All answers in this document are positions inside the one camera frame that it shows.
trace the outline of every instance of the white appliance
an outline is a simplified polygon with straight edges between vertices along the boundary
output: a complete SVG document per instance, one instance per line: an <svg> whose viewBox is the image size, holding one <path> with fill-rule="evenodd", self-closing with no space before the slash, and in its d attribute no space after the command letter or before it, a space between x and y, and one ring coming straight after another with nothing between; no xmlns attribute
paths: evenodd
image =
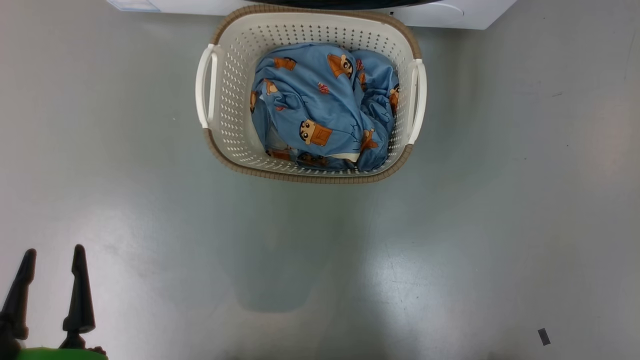
<svg viewBox="0 0 640 360"><path fill-rule="evenodd" d="M193 13L227 16L245 0L108 0L123 11ZM484 30L516 0L444 0L439 3L374 10L387 13L408 26Z"/></svg>

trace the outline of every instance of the clothes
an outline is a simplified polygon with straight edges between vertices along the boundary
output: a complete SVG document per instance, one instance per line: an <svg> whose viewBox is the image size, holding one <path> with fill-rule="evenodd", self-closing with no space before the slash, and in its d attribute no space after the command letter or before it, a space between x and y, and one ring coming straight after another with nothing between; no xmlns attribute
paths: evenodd
<svg viewBox="0 0 640 360"><path fill-rule="evenodd" d="M330 44L281 47L258 62L253 125L268 155L318 170L387 160L398 79L384 55Z"/></svg>

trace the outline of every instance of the perforated basket wall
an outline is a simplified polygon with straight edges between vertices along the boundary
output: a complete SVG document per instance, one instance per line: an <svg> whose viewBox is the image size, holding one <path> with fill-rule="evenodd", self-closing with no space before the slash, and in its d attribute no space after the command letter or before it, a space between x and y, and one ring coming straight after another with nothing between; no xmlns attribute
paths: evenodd
<svg viewBox="0 0 640 360"><path fill-rule="evenodd" d="M309 170L264 153L249 111L255 66L266 53L288 44L326 42L353 51L368 49L390 58L397 70L400 96L396 125L385 164L372 172ZM404 164L415 113L415 82L410 68L420 49L410 30L380 13L319 12L257 5L230 14L213 36L217 55L205 137L212 153L233 170L255 176L309 183L370 183L388 177Z"/></svg>

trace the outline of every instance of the white plastic basket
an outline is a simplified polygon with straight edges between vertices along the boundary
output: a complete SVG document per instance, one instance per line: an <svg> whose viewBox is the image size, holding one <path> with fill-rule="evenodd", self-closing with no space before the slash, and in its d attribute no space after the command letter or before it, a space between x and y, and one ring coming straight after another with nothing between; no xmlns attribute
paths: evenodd
<svg viewBox="0 0 640 360"><path fill-rule="evenodd" d="M350 51L368 49L393 61L401 91L389 157L382 167L370 172L309 170L265 154L249 111L255 66L278 47L304 42L338 44ZM427 97L427 77L420 57L411 31L388 15L247 6L223 21L202 54L196 75L198 117L212 153L244 174L306 183L379 181L405 163L420 133Z"/></svg>

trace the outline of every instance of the cartoon print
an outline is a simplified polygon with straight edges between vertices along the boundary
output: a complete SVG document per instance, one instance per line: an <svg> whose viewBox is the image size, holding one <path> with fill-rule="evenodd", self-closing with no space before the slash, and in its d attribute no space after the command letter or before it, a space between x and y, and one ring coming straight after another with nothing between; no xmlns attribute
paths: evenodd
<svg viewBox="0 0 640 360"><path fill-rule="evenodd" d="M373 133L375 129L365 130L364 135L362 137L362 143L360 145L360 152L364 149L375 149L378 147L378 144L373 141Z"/></svg>
<svg viewBox="0 0 640 360"><path fill-rule="evenodd" d="M291 161L291 153L289 152L289 150L269 148L265 152L267 153L267 155L271 156L272 158Z"/></svg>
<svg viewBox="0 0 640 360"><path fill-rule="evenodd" d="M296 60L292 58L273 58L273 61L275 62L276 69L283 67L289 71L293 71L293 68L295 68L297 64Z"/></svg>
<svg viewBox="0 0 640 360"><path fill-rule="evenodd" d="M329 88L323 83L318 83L318 90L323 94L329 94Z"/></svg>
<svg viewBox="0 0 640 360"><path fill-rule="evenodd" d="M307 145L314 143L318 146L325 146L332 132L333 130L316 124L313 120L307 119L300 123L300 138Z"/></svg>
<svg viewBox="0 0 640 360"><path fill-rule="evenodd" d="M271 95L274 92L278 92L278 88L276 85L271 82L269 79L265 79L264 82L267 84L267 95Z"/></svg>
<svg viewBox="0 0 640 360"><path fill-rule="evenodd" d="M358 75L358 79L360 80L360 88L362 91L367 91L367 77L364 76L364 71Z"/></svg>
<svg viewBox="0 0 640 360"><path fill-rule="evenodd" d="M389 93L391 94L389 95L389 104L391 104L391 111L393 111L395 116L396 111L398 109L398 96L400 95L400 84L396 85L396 87L391 89Z"/></svg>
<svg viewBox="0 0 640 360"><path fill-rule="evenodd" d="M300 162L305 165L313 166L313 167L327 167L327 165L329 165L329 161L327 161L327 159L324 156L318 155L318 157L315 157L309 154L308 152L305 152L304 154L300 155L298 157L298 160L300 160Z"/></svg>
<svg viewBox="0 0 640 360"><path fill-rule="evenodd" d="M340 74L347 75L347 78L351 79L351 75L353 74L353 64L345 54L338 57L337 55L327 55L326 60L329 62L329 66L333 70L333 76L338 78Z"/></svg>
<svg viewBox="0 0 640 360"><path fill-rule="evenodd" d="M255 102L257 100L258 100L258 92L252 91L251 97L249 99L249 110L251 110L251 113L253 113L253 111L255 110Z"/></svg>

